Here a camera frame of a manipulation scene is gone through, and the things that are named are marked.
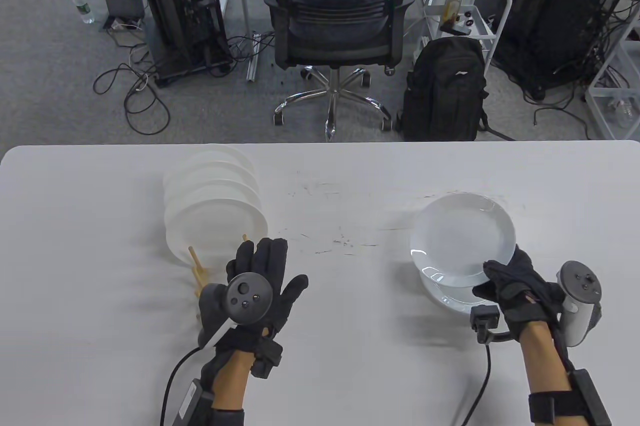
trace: gray carpet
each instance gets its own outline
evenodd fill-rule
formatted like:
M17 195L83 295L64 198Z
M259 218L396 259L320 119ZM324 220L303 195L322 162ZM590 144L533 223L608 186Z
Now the gray carpet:
M245 81L245 66L229 77L192 76L160 90L171 111L171 124L156 136L131 131L124 119L122 100L133 76L122 74L114 88L94 95L92 82L104 70L126 61L128 50L118 49L99 31L106 12L105 0L89 0L98 21L81 22L71 0L0 0L0 157L16 145L83 143L200 143L324 141L327 104L319 99L286 111L286 125L272 125L272 111L286 95L307 89L298 71L272 66L268 49L260 57L258 81ZM262 0L249 0L252 27L270 28ZM407 23L418 17L412 6ZM225 24L228 35L242 33L240 0L230 0ZM415 34L407 36L405 49L414 49ZM396 75L386 77L372 67L368 95L381 100L395 114L402 102L410 55ZM494 68L487 81L491 93L486 110L492 126L520 140L573 140L585 136L583 127L567 115L546 111L534 127L534 106L526 104L521 90ZM558 98L564 92L558 92ZM142 106L149 98L133 103ZM576 100L571 111L596 130L585 105ZM139 128L153 130L164 121L160 108L136 119ZM336 141L396 141L395 133L378 131L379 116L363 106L343 101L338 111ZM480 140L496 140L482 133Z

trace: black computer case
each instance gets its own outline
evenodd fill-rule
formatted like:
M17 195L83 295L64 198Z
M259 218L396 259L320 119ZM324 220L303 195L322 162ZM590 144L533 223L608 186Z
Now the black computer case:
M619 1L514 0L495 58L530 91L533 83L544 90L572 81Z
M220 0L156 1L155 21L164 43L176 47L194 69L231 61Z

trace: chair base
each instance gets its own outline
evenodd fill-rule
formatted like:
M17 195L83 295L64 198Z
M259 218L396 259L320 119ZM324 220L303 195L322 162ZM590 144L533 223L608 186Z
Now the chair base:
M329 97L329 111L327 113L326 123L324 124L324 132L326 134L326 140L331 141L336 134L336 110L338 109L338 99L346 98L356 101L358 103L366 104L377 109L382 113L382 123L380 125L382 131L391 131L393 121L391 120L391 114L382 105L381 102L374 100L368 96L358 95L348 90L346 87L354 83L357 79L361 80L362 86L368 88L371 82L371 75L365 68L356 68L347 76L343 81L340 81L340 70L332 68L329 73L329 78L323 75L316 67L307 66L300 72L302 77L313 78L320 83L320 88L317 90L309 90L307 92L296 93L287 97L273 113L273 124L280 126L284 124L284 118L282 116L282 110L285 106L292 103L297 103L303 100L309 100L313 98L320 98L323 96Z

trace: white plate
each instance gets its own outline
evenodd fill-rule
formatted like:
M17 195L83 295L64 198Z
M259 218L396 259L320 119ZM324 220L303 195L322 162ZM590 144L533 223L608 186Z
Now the white plate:
M478 305L491 305L490 301L481 300L474 296L471 288L451 288L435 284L427 276L420 274L424 288L435 301L442 303L458 313L471 314L471 308Z
M241 166L252 175L256 174L253 163L239 150L227 145L209 145L207 150L196 153L170 168L164 174L162 184L166 188L173 177L183 174L183 170L197 164L210 163L211 161L228 161Z
M246 184L259 193L258 182L251 173L228 161L211 161L208 163L193 164L189 168L180 171L180 174L171 178L164 185L164 204L173 198L181 196L185 191L193 190L199 186L205 186L211 180L231 180Z
M195 186L193 189L185 189L181 191L180 195L169 198L164 204L164 222L167 223L186 205L218 198L242 201L257 209L263 207L256 192L246 184L231 180L210 180L208 184Z
M507 264L516 247L514 223L490 198L453 193L423 209L411 233L418 270L439 285L469 287L487 281L483 263Z
M171 252L193 266L193 246L202 266L223 269L236 257L242 235L256 243L268 235L267 220L256 207L242 201L218 198L184 205L166 225L166 243Z

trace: office chair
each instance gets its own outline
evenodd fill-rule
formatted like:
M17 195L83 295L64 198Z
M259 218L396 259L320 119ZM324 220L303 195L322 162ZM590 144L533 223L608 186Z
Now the office chair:
M325 124L327 141L336 133L336 109L339 98L354 100L372 106L382 113L381 129L392 128L391 114L381 102L347 89L358 79L368 87L371 75L366 68L356 68L345 79L340 79L341 66L383 65L387 76L393 75L394 67L403 55L403 27L405 12L414 0L380 0L374 3L345 7L326 8L316 4L295 3L292 0L264 0L269 6L275 35L275 62L287 69L303 65L302 78L313 78L320 88L295 93L286 98L273 114L274 125L284 123L283 109L293 103L318 97L329 97L329 109ZM295 35L290 30L291 20L298 24L320 25L328 31L339 25L357 25L371 20L384 23L382 30L371 38L345 43L339 38L327 42L310 41ZM329 66L329 78L316 67Z

